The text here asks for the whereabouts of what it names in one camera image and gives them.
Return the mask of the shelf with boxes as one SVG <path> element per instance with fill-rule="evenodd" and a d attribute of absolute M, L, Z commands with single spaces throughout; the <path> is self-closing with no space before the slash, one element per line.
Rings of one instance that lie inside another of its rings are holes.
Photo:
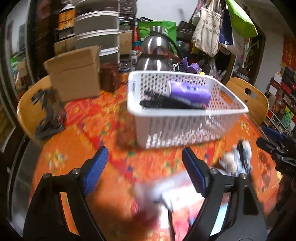
<path fill-rule="evenodd" d="M 295 137 L 295 71 L 285 67 L 275 72 L 265 92 L 269 110 L 263 124 Z"/>

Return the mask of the small cardboard box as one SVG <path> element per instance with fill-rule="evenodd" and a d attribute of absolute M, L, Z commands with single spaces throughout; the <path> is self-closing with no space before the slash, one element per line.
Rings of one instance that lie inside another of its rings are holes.
<path fill-rule="evenodd" d="M 100 50 L 99 46 L 81 48 L 44 62 L 51 85 L 62 102 L 100 95 Z"/>

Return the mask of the blue and white hanging bag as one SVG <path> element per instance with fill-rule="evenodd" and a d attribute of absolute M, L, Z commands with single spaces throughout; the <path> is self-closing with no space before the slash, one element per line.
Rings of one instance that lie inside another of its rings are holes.
<path fill-rule="evenodd" d="M 231 54 L 236 56 L 243 55 L 244 38 L 232 27 L 230 14 L 226 7 L 223 12 L 219 44 Z"/>

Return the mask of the purple tissue pack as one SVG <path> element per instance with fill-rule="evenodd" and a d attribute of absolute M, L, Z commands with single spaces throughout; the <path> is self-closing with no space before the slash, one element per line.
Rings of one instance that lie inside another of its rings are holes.
<path fill-rule="evenodd" d="M 187 82 L 169 81 L 170 97 L 191 104 L 194 107 L 206 109 L 211 92 L 204 86 Z"/>

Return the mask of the wooden chair right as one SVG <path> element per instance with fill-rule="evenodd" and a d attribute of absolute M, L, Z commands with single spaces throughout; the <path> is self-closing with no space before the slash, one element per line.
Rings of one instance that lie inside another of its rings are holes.
<path fill-rule="evenodd" d="M 247 105 L 249 115 L 258 125 L 261 125 L 269 110 L 267 97 L 253 85 L 238 77 L 229 79 L 226 87 Z"/>

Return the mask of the green shopping bag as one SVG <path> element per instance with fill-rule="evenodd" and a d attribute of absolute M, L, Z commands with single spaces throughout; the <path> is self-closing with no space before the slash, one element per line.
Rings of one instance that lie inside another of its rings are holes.
<path fill-rule="evenodd" d="M 145 55 L 177 54 L 177 28 L 171 21 L 148 21 L 138 23 L 141 50 Z"/>

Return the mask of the wooden chair left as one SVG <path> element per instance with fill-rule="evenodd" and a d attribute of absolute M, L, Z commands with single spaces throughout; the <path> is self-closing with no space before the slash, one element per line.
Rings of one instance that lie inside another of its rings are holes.
<path fill-rule="evenodd" d="M 35 129 L 39 124 L 39 121 L 45 117 L 45 111 L 41 109 L 41 104 L 38 102 L 33 105 L 31 98 L 40 89 L 46 89 L 52 87 L 50 76 L 45 76 L 33 86 L 31 86 L 27 92 L 25 92 L 18 102 L 16 109 L 16 115 L 18 122 L 20 123 L 25 134 L 40 147 L 44 145 L 46 140 L 40 140 L 35 137 Z"/>

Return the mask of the purple plastic scoop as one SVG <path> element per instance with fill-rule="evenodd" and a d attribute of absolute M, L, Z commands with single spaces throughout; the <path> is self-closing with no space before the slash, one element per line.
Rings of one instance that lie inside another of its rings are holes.
<path fill-rule="evenodd" d="M 199 73 L 200 66 L 197 63 L 192 63 L 191 65 L 189 65 L 187 57 L 183 58 L 183 66 L 187 73 L 193 73 L 193 74 Z"/>

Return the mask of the beige canvas tote bag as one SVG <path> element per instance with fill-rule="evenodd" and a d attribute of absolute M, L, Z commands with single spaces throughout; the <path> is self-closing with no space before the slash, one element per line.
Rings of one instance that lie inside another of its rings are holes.
<path fill-rule="evenodd" d="M 222 26 L 222 6 L 217 0 L 205 1 L 192 36 L 193 45 L 213 58 L 219 51 L 219 37 Z"/>

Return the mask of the red item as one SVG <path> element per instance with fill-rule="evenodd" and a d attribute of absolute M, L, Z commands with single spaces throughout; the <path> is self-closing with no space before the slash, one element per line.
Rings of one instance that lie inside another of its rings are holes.
<path fill-rule="evenodd" d="M 205 201 L 187 171 L 159 180 L 135 182 L 132 191 L 140 220 L 170 231 L 171 240 L 185 238 Z"/>

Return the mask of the fluffy socks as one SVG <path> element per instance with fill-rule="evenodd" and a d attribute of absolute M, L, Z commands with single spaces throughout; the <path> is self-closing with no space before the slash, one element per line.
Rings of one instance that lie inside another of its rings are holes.
<path fill-rule="evenodd" d="M 225 152 L 220 157 L 214 168 L 218 169 L 223 175 L 239 176 L 246 174 L 248 177 L 252 174 L 252 150 L 250 142 L 246 140 L 239 140 L 229 152 Z"/>

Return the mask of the bright green hanging bag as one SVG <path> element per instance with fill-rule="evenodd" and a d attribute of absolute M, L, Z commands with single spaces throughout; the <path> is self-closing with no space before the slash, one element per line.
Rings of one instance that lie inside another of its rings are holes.
<path fill-rule="evenodd" d="M 257 29 L 249 15 L 233 0 L 226 0 L 231 24 L 244 39 L 258 36 Z"/>

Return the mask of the red wall banner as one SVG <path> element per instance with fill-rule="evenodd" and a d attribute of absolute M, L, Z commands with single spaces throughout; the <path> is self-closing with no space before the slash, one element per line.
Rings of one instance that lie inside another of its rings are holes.
<path fill-rule="evenodd" d="M 295 71 L 295 39 L 283 38 L 283 53 L 281 59 L 282 67 L 290 67 Z"/>

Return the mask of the wooden chair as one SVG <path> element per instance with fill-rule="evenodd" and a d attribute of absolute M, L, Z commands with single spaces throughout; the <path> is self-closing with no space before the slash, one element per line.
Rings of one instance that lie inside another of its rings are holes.
<path fill-rule="evenodd" d="M 258 125 L 261 125 L 269 110 L 267 97 L 253 85 L 238 77 L 229 79 L 226 87 L 247 105 L 249 115 Z"/>
<path fill-rule="evenodd" d="M 25 134 L 40 147 L 44 145 L 46 140 L 40 140 L 35 137 L 35 129 L 39 124 L 39 121 L 45 117 L 45 111 L 41 109 L 41 104 L 38 102 L 33 105 L 31 98 L 40 89 L 46 89 L 52 87 L 50 76 L 45 76 L 33 86 L 31 86 L 27 92 L 25 92 L 18 102 L 16 109 L 16 115 L 18 122 L 20 123 Z"/>

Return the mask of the black item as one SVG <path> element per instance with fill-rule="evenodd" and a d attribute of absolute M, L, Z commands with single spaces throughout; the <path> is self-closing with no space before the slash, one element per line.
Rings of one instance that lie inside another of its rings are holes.
<path fill-rule="evenodd" d="M 199 102 L 191 102 L 185 98 L 170 97 L 166 94 L 156 93 L 149 90 L 144 92 L 147 99 L 140 101 L 140 105 L 144 108 L 155 109 L 198 109 L 206 110 L 206 104 Z"/>

